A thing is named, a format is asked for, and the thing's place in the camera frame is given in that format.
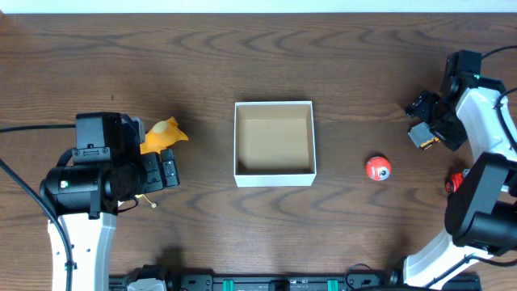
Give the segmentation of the white cardboard box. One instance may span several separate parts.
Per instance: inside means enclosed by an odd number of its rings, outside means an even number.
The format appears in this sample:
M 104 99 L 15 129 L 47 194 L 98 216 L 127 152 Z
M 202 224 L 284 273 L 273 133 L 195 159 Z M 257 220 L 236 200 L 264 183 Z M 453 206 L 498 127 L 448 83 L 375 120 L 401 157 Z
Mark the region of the white cardboard box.
M 238 187 L 313 184 L 317 155 L 312 102 L 237 102 L 233 139 L 233 177 Z

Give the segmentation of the yellow grey toy truck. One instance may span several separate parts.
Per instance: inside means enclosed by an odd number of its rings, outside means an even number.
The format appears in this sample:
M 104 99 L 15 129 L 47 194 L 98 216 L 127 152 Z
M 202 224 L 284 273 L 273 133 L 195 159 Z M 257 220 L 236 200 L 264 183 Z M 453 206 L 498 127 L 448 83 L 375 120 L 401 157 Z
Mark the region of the yellow grey toy truck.
M 429 126 L 425 123 L 419 123 L 408 131 L 408 136 L 415 146 L 421 150 L 426 150 L 439 142 L 439 139 L 430 131 Z

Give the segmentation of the black mounting rail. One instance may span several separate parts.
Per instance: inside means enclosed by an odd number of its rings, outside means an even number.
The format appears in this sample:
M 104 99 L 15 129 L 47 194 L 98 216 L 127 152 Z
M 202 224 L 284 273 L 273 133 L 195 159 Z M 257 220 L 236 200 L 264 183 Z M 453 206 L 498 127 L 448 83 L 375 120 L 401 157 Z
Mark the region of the black mounting rail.
M 180 273 L 153 265 L 136 268 L 125 276 L 111 276 L 110 291 L 346 291 L 346 290 L 411 290 L 394 278 L 386 280 L 382 272 L 354 270 L 333 276 L 277 275 L 226 276 L 209 272 Z

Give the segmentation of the red toy fire truck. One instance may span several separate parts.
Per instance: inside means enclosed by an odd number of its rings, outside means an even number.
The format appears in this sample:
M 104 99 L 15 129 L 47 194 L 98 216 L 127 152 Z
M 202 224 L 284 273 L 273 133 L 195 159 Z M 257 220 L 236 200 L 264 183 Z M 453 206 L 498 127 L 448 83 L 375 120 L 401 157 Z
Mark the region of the red toy fire truck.
M 444 184 L 446 192 L 448 194 L 456 192 L 468 173 L 469 169 L 464 169 L 462 172 L 453 173 L 448 178 L 446 178 Z

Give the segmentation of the red ball toy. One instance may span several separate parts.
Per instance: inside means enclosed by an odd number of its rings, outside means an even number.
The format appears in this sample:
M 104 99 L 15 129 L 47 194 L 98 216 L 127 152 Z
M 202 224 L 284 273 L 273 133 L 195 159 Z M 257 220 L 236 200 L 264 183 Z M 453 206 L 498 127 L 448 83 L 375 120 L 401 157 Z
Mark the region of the red ball toy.
M 365 164 L 366 175 L 375 181 L 386 180 L 390 176 L 391 171 L 391 163 L 382 156 L 372 157 Z

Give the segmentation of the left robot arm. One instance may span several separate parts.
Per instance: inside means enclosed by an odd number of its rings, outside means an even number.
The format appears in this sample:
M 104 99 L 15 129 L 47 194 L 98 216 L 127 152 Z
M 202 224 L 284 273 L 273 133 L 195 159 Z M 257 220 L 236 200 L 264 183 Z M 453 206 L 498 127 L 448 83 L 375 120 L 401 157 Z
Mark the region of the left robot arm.
M 119 204 L 179 185 L 171 149 L 68 164 L 80 154 L 64 152 L 40 184 L 56 217 L 48 223 L 54 290 L 106 290 Z

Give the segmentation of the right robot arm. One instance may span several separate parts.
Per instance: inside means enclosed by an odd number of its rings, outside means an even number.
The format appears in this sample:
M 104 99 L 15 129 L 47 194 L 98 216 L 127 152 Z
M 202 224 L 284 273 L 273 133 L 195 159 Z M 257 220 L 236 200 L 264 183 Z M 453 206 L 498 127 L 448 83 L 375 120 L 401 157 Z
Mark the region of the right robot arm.
M 509 91 L 497 79 L 460 73 L 449 78 L 436 113 L 422 96 L 408 107 L 411 115 L 445 123 L 454 117 L 456 131 L 469 140 L 475 163 L 448 196 L 445 227 L 421 251 L 403 262 L 403 284 L 442 289 L 469 266 L 495 264 L 495 257 L 516 248 L 516 206 L 499 200 L 516 194 L 516 127 L 508 110 Z

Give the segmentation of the orange rubber animal toy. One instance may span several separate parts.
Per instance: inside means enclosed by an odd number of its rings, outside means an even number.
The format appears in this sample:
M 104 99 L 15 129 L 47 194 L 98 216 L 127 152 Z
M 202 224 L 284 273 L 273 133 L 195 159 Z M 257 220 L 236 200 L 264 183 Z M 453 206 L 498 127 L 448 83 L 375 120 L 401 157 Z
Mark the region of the orange rubber animal toy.
M 189 137 L 179 129 L 174 117 L 156 123 L 145 135 L 145 142 L 140 145 L 142 154 L 158 153 L 166 150 L 177 141 L 188 141 Z

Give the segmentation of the cream pellet drum toy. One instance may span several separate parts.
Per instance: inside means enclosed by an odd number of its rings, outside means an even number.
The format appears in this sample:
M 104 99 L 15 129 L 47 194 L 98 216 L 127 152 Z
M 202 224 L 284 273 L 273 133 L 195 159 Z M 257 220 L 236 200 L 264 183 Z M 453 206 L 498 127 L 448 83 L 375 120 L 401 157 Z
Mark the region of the cream pellet drum toy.
M 147 195 L 146 195 L 146 194 L 139 194 L 139 195 L 136 195 L 136 198 L 137 198 L 138 200 L 145 200 L 145 201 L 147 201 L 153 209 L 157 208 L 157 206 L 158 206 L 158 203 L 151 201 L 151 200 L 147 197 Z

